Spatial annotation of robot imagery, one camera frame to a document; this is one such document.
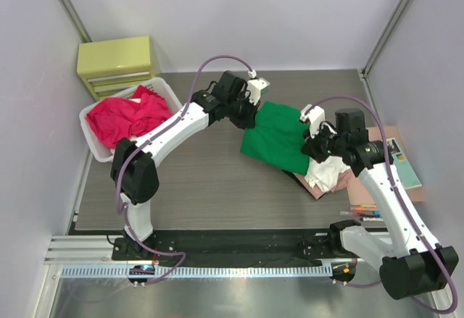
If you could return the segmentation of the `pink t shirt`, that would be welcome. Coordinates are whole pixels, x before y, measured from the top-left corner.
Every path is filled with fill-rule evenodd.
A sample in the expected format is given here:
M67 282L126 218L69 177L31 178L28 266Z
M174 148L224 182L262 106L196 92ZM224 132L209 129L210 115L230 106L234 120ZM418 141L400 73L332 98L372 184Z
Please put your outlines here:
M349 185L350 180L354 177L352 170L346 170L345 172L339 173L337 181L334 186L329 188L324 182L316 182L314 186L311 186L304 176L299 175L301 181L306 185L307 192L315 199L319 200L323 195L327 193L335 193L346 189Z

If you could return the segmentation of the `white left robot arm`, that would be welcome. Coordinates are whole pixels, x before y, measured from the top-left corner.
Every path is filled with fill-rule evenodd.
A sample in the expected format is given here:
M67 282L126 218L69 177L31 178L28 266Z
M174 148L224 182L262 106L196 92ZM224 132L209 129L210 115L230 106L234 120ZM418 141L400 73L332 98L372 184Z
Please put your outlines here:
M219 81L192 93L189 101L159 127L137 140L118 142L110 176L116 185L117 210L125 218L125 244L137 259L148 259L155 247L150 203L160 186L158 166L192 135L224 118L237 128L253 128L260 98L268 86L268 81L255 72L245 80L225 71Z

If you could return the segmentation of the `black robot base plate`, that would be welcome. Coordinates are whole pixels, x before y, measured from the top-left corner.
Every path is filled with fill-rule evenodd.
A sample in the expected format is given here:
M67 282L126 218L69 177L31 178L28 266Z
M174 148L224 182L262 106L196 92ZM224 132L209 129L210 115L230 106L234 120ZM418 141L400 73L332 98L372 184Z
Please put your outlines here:
M186 254L183 267L279 267L314 266L321 259L350 257L336 247L328 228L251 230L158 230L135 242L127 232L113 243L114 260L153 260L173 266Z

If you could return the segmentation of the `black t shirt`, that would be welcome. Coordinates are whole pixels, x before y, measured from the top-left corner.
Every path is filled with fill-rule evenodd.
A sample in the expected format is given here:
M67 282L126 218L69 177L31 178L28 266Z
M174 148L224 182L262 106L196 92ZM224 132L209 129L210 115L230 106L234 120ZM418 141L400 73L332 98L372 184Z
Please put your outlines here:
M299 178L299 176L293 172L289 172L289 171L286 171L286 170L281 170L283 174L285 174L287 177L289 177L290 179L292 179L298 186L300 186L301 188L307 190L307 187L306 185L301 181L301 179Z

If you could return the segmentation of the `white plastic laundry basket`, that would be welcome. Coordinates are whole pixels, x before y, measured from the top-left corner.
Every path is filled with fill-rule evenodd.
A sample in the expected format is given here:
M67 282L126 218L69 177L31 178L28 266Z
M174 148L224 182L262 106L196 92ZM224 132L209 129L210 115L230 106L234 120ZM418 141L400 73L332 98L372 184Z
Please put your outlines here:
M178 97L176 94L173 92L172 88L165 82L164 79L162 78L152 78L149 80L145 80L142 82L140 85L143 87L149 89L150 91L154 91L158 95L160 95L162 98L166 100L166 103L173 113L178 112L182 108L182 103L179 101ZM136 92L136 89L140 85L132 85L129 88L126 88L125 90L122 90L119 93L116 93L112 96L115 96L117 98L123 98L123 99L132 99L132 96ZM104 146L101 141L96 137L95 133L91 129L87 119L86 115L101 101L97 101L85 108L83 108L80 111L79 114L79 119L80 119L80 126L82 128L84 137L87 141L88 147L90 149L90 152L94 155L94 158L98 162L112 162L113 160L113 152Z

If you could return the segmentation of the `green t shirt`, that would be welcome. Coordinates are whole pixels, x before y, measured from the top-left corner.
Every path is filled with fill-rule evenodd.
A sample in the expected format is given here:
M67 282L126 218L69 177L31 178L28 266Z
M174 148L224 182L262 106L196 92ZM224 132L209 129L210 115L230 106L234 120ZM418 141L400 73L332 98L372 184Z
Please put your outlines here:
M280 170L305 175L309 156L301 152L307 129L300 112L285 104L265 102L255 117L255 127L244 132L240 152Z

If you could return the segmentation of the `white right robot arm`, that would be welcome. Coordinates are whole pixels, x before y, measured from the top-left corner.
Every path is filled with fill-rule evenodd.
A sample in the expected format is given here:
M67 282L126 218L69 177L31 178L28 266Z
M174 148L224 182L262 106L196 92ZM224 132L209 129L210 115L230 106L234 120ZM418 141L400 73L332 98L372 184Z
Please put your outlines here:
M341 109L332 125L322 108L308 105L299 120L309 126L302 153L317 163L341 158L374 200L391 239L385 243L349 219L330 225L328 251L337 257L348 252L360 256L378 271L395 300L447 287L459 261L457 252L441 246L427 228L400 182L388 146L369 138L363 112Z

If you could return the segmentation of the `white t shirt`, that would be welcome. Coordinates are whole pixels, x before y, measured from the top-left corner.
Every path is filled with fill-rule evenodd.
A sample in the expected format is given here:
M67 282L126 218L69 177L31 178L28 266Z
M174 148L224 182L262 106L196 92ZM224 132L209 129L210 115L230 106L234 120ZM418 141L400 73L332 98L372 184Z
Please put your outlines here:
M310 158L305 179L311 186L314 186L316 182L324 182L331 188L331 186L335 185L339 173L346 170L349 170L349 167L343 163L340 157L330 156L321 163L317 163Z

